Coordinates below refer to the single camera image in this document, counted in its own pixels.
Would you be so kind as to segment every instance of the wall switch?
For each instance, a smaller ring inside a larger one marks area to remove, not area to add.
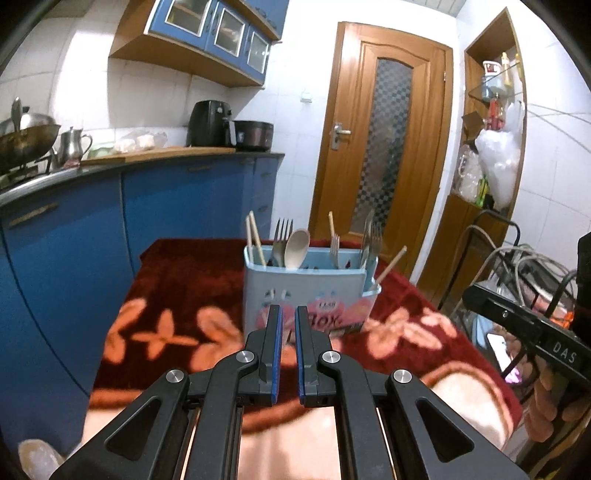
[[[310,92],[302,92],[300,97],[300,102],[302,103],[312,103],[312,94]]]

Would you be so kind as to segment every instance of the white tiled wall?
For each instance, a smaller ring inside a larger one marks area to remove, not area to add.
[[[0,112],[15,96],[31,111],[108,142],[134,128],[166,132],[184,145],[195,102],[228,99],[228,88],[146,63],[109,59],[127,0],[95,0],[84,18],[42,20],[0,76]]]
[[[467,0],[457,17],[460,48],[505,7],[517,33],[528,97],[513,220],[523,242],[576,268],[578,239],[591,229],[591,92],[556,36],[519,0]],[[513,242],[513,229],[505,240]]]
[[[340,21],[394,28],[454,49],[454,121],[434,214],[440,216],[461,133],[457,118],[463,55],[457,49],[456,20],[401,0],[290,0],[282,42],[271,49],[265,89],[230,90],[236,117],[273,122],[273,150],[285,152],[275,188],[272,224],[288,217],[294,219],[294,226],[308,226]],[[312,103],[300,102],[303,92],[312,95]],[[428,236],[433,234],[431,228]]]

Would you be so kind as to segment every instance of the wire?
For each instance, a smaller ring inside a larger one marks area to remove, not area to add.
[[[545,255],[542,255],[539,253],[534,253],[532,255],[526,255],[525,257],[521,257],[517,262],[515,262],[515,278],[516,279],[519,279],[519,265],[521,265],[522,262],[529,261],[529,260],[537,260],[538,262],[541,262],[541,263],[548,263],[550,265],[554,265],[555,267],[557,267],[561,271],[566,270],[566,272],[564,272],[565,276],[569,274],[568,269],[564,265],[561,265],[560,263],[558,263],[556,260],[553,260],[553,259],[546,257]],[[572,280],[569,281],[569,283],[568,283],[569,287],[571,286],[571,283],[572,283]],[[519,302],[521,303],[521,306],[525,306],[523,292],[521,291],[521,283],[519,281],[517,281],[517,293],[519,295]]]

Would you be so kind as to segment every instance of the wooden cutting board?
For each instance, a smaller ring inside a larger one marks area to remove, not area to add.
[[[160,160],[162,158],[191,157],[195,155],[216,155],[224,153],[236,153],[235,148],[226,147],[167,147],[156,148],[143,152],[122,153],[118,155],[108,155],[106,157],[90,158],[82,160],[80,165],[108,165],[116,163],[133,163],[138,161]]]

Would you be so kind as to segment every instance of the stainless steel pitcher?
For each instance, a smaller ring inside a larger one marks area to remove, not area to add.
[[[86,150],[82,150],[82,139],[86,137],[90,139],[90,143]],[[90,150],[92,146],[92,137],[88,134],[82,135],[82,130],[74,130],[70,127],[67,132],[63,132],[60,138],[60,149],[55,157],[56,165],[53,169],[62,168],[66,163],[78,165],[82,157]]]

